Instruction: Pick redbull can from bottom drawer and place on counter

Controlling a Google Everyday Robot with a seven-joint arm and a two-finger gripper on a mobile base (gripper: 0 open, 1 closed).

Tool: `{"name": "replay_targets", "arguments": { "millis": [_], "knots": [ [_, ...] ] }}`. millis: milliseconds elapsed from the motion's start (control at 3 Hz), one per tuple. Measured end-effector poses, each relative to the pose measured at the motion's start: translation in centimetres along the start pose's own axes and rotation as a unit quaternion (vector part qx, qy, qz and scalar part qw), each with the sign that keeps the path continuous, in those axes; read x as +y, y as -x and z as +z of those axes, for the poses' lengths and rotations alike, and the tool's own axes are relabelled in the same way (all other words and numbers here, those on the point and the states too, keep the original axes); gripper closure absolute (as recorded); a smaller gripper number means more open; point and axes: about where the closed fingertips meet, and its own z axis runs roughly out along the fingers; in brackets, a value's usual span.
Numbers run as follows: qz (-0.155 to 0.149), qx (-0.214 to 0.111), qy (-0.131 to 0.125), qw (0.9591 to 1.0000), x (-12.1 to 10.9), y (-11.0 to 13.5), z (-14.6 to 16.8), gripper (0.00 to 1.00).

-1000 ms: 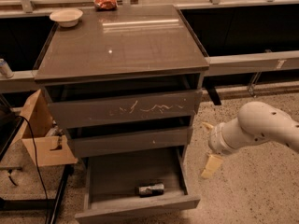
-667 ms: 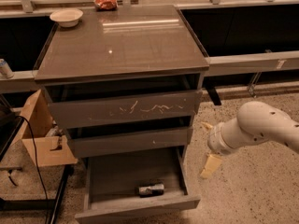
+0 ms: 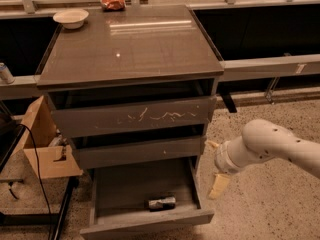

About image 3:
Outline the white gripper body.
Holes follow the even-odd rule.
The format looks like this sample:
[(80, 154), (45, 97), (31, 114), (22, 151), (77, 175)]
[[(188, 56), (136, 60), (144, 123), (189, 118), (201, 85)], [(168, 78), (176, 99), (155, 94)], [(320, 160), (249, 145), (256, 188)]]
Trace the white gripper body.
[(231, 160), (228, 153), (228, 144), (226, 141), (215, 151), (214, 163), (220, 172), (233, 175), (240, 172), (240, 168)]

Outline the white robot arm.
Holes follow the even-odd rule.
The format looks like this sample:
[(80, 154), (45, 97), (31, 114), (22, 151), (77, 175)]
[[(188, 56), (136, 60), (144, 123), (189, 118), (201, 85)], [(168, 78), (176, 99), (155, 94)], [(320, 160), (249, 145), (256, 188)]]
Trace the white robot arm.
[(246, 167), (280, 158), (320, 178), (320, 144), (301, 139), (292, 131), (264, 119), (248, 122), (241, 135), (223, 144), (207, 140), (214, 149), (218, 172), (208, 197), (218, 198), (231, 177)]

